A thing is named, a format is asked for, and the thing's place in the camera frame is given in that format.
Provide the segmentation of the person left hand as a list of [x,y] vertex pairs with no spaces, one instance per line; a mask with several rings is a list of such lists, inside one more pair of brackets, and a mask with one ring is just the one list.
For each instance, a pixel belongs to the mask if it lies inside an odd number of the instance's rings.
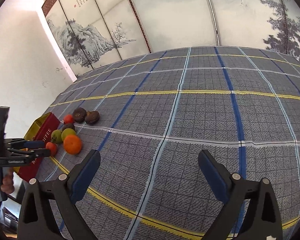
[[9,167],[7,174],[4,176],[1,185],[1,191],[6,194],[11,194],[14,192],[14,182],[13,182],[13,168]]

